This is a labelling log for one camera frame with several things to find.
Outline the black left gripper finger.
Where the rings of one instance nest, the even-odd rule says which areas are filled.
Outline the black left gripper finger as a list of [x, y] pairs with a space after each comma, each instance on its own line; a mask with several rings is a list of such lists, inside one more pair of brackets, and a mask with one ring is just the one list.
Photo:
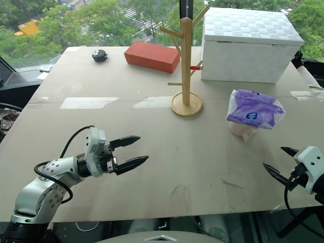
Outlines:
[[129, 159], [125, 163], [117, 165], [115, 173], [117, 175], [121, 175], [128, 171], [131, 171], [131, 170], [135, 169], [136, 167], [142, 165], [148, 158], [149, 158], [149, 156], [145, 155], [145, 156], [138, 156], [138, 157]]
[[129, 146], [129, 145], [135, 143], [136, 141], [138, 141], [139, 139], [141, 139], [140, 136], [133, 136], [133, 135], [126, 136], [126, 137], [122, 137], [122, 138], [110, 141], [109, 145], [110, 145], [111, 150], [114, 151], [118, 147]]

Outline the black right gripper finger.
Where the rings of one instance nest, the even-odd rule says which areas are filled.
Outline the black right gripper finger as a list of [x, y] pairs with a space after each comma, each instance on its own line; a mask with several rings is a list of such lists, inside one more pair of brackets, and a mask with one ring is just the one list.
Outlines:
[[263, 163], [263, 167], [266, 169], [266, 171], [274, 178], [276, 179], [278, 182], [280, 182], [283, 185], [286, 185], [286, 183], [288, 182], [288, 179], [284, 176], [282, 176], [280, 174], [280, 172], [275, 169], [274, 167]]
[[298, 149], [294, 149], [294, 148], [286, 147], [286, 146], [282, 146], [281, 150], [283, 150], [285, 153], [287, 153], [291, 157], [295, 157], [299, 152]]

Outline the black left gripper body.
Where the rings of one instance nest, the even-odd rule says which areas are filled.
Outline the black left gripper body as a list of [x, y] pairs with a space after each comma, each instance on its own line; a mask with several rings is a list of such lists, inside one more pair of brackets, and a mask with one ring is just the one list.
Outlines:
[[104, 173], [117, 173], [117, 159], [113, 155], [110, 145], [104, 145], [101, 152], [101, 169]]

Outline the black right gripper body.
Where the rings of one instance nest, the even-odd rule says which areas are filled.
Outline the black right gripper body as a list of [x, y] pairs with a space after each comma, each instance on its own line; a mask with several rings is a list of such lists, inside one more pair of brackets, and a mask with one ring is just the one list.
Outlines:
[[302, 186], [303, 188], [306, 187], [308, 182], [308, 175], [306, 174], [306, 167], [299, 163], [291, 172], [291, 176], [287, 181], [287, 188], [289, 191], [292, 191], [297, 186]]

